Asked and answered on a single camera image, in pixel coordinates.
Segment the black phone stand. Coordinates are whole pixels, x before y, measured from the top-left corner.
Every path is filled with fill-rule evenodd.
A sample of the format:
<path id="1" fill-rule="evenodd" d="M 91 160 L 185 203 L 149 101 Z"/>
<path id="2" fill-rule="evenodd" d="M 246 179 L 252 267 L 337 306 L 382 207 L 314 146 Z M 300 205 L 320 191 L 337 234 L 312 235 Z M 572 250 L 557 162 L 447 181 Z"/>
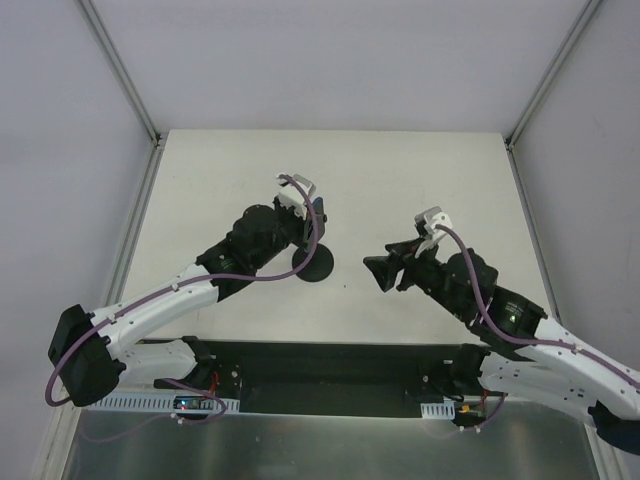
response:
<path id="1" fill-rule="evenodd" d="M 291 259 L 292 268 L 299 267 L 306 257 L 307 252 L 302 248 L 297 248 Z M 335 260 L 331 250 L 319 243 L 309 263 L 306 264 L 304 269 L 296 273 L 296 276 L 308 283 L 321 282 L 331 275 L 334 265 Z"/>

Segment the blue cased smartphone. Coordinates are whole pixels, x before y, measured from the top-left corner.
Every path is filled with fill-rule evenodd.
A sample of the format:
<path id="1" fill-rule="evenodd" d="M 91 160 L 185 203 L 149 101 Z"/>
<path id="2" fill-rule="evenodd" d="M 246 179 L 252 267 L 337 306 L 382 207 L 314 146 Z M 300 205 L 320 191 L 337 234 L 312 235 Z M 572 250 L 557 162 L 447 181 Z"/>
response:
<path id="1" fill-rule="evenodd" d="M 327 216 L 324 208 L 324 199 L 322 197 L 316 197 L 312 203 L 316 222 L 319 226 L 323 226 L 327 221 Z"/>

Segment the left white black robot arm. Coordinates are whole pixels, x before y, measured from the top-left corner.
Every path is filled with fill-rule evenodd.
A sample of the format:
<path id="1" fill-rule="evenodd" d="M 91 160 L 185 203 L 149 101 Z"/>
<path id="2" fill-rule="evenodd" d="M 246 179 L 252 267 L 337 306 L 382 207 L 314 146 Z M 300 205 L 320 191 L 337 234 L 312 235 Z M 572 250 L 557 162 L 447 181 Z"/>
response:
<path id="1" fill-rule="evenodd" d="M 220 242 L 151 291 L 90 312 L 79 304 L 67 308 L 48 349 L 46 404 L 90 406 L 121 385 L 222 391 L 221 368 L 202 340 L 144 338 L 253 283 L 302 275 L 326 249 L 320 242 L 326 221 L 323 198 L 290 203 L 277 195 L 270 206 L 248 207 Z"/>

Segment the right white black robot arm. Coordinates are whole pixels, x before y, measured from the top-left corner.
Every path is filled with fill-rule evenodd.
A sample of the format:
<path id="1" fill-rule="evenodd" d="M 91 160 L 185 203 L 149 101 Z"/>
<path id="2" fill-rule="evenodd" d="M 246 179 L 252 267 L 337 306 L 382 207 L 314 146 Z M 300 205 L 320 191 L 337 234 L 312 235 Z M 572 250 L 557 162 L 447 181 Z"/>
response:
<path id="1" fill-rule="evenodd" d="M 364 258 L 382 291 L 419 288 L 480 342 L 461 345 L 428 382 L 454 397 L 478 390 L 514 395 L 561 411 L 609 445 L 639 452 L 639 373 L 571 334 L 544 309 L 498 285 L 497 270 L 473 250 L 448 261 L 416 241 Z"/>

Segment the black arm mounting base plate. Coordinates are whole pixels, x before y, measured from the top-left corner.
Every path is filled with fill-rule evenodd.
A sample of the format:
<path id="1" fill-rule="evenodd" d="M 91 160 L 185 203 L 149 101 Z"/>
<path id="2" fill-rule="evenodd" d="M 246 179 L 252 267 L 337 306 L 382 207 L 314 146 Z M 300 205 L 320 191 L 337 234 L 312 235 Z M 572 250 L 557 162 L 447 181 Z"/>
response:
<path id="1" fill-rule="evenodd" d="M 181 382 L 239 401 L 243 413 L 417 418 L 421 405 L 500 392 L 479 384 L 485 347 L 198 340 Z"/>

